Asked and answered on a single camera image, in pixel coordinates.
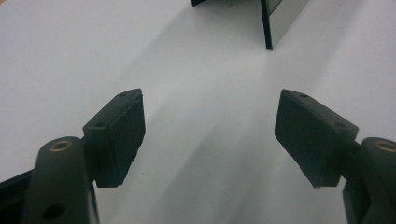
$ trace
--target black object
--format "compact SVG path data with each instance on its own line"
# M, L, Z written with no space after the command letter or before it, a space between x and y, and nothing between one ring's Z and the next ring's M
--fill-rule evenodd
M141 90L118 94L83 129L83 139L47 143L33 171L0 184L0 223L99 223L92 181L116 187L128 173L146 132Z
M334 187L342 175L348 223L396 223L396 143L372 137L359 145L357 132L308 95L281 92L276 138L314 188Z
M191 3L196 6L204 1L191 0ZM267 49L274 49L307 2L308 0L261 0L262 26Z

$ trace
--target reflective panel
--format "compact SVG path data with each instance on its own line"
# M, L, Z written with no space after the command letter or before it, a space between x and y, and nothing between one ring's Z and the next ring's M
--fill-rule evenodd
M262 0L262 23L267 49L274 49L309 0Z

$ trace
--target screw hole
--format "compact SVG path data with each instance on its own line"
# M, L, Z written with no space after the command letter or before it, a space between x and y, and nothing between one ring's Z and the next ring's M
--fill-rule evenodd
M44 212L44 219L53 220L57 217L60 217L64 213L65 209L61 204L51 205Z
M340 127L340 128L345 128L346 125L340 122L335 122L335 126Z
M105 124L103 122L99 122L99 123L95 124L95 127L97 127L97 128L102 128L104 126L105 126Z

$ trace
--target black plastic part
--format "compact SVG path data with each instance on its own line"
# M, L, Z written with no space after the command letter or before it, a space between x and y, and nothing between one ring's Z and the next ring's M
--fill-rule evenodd
M265 37L265 47L269 50L273 50L273 43L271 37L271 23L270 23L270 12L271 9L266 0L262 0L262 27L264 29L264 37Z
M371 203L367 191L356 189L349 182L346 182L343 190L343 198L347 223L362 223Z
M98 223L82 141L64 137L37 157L21 223Z
M142 91L118 94L83 131L96 186L115 188L122 184L146 132Z
M359 157L371 201L362 223L396 223L396 143L366 138Z
M314 188L337 186L341 153L353 148L358 127L308 95L283 90L275 135Z
M33 171L0 184L0 223L18 224Z

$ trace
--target mounting hole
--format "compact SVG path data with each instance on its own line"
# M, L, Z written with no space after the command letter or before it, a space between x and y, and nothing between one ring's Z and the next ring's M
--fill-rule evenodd
M70 141L60 141L60 142L53 144L49 148L49 150L51 150L53 152L59 152L59 151L63 151L63 150L70 148L72 145L73 145L73 143Z
M346 125L340 122L335 122L335 126L340 127L340 128L345 128Z
M95 124L95 127L97 127L97 128L102 128L104 126L105 126L105 124L103 122L98 122Z
M46 211L44 212L43 218L46 220L53 220L55 218L60 217L64 213L65 210L66 209L64 208L64 206L56 203L46 209Z
M382 150L386 150L389 152L396 152L396 146L391 142L376 141L375 145Z

